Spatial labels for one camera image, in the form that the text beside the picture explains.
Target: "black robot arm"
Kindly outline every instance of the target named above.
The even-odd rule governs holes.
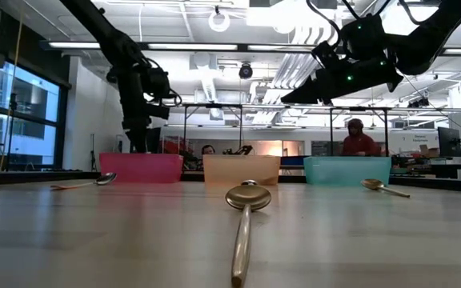
[[[118,85],[124,115],[122,127],[137,152],[144,153],[150,116],[168,119],[169,108],[147,103],[143,94],[147,93],[155,100],[175,97],[170,94],[168,73],[146,58],[139,45],[113,27],[103,16],[104,12],[90,0],[60,1],[94,36],[112,65],[107,78]]]
[[[316,70],[316,78],[309,77],[282,101],[331,105],[333,98],[383,83],[392,92],[403,79],[397,70],[409,75],[427,71],[460,23],[461,0],[442,0],[437,11],[417,22],[419,27],[408,36],[386,34],[380,15],[368,14],[338,31],[346,57],[339,58],[336,45],[319,44],[312,51],[323,66]]]

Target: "man in red jacket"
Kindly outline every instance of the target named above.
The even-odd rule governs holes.
[[[379,156],[379,148],[375,141],[363,133],[364,125],[360,119],[348,122],[350,136],[344,139],[343,156]]]

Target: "camera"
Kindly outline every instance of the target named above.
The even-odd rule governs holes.
[[[253,73],[254,71],[252,70],[250,63],[243,63],[241,65],[241,69],[239,70],[239,77],[241,79],[250,79]]]

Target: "computer screen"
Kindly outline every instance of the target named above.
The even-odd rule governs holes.
[[[438,128],[440,157],[461,157],[460,131]]]

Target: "gold spoon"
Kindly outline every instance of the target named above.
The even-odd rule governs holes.
[[[386,192],[389,192],[389,193],[392,193],[394,195],[398,195],[398,196],[401,196],[401,197],[406,197],[406,198],[410,197],[409,194],[405,194],[403,192],[399,192],[399,191],[396,191],[396,190],[393,190],[393,189],[385,187],[385,185],[383,185],[383,182],[381,182],[380,180],[365,179],[365,180],[362,180],[361,183],[362,183],[362,186],[366,187],[367,189],[384,190]]]
[[[116,173],[106,173],[101,177],[97,178],[94,182],[79,184],[79,185],[72,185],[72,186],[62,186],[62,185],[51,185],[52,190],[67,190],[67,189],[75,189],[83,186],[89,185],[97,185],[97,186],[105,186],[112,183],[117,178]]]
[[[241,186],[236,186],[227,192],[225,200],[230,206],[242,210],[238,235],[232,258],[232,286],[240,287],[247,276],[248,262],[250,260],[251,212],[262,209],[270,204],[271,194],[266,188],[256,186],[254,181],[245,181]]]

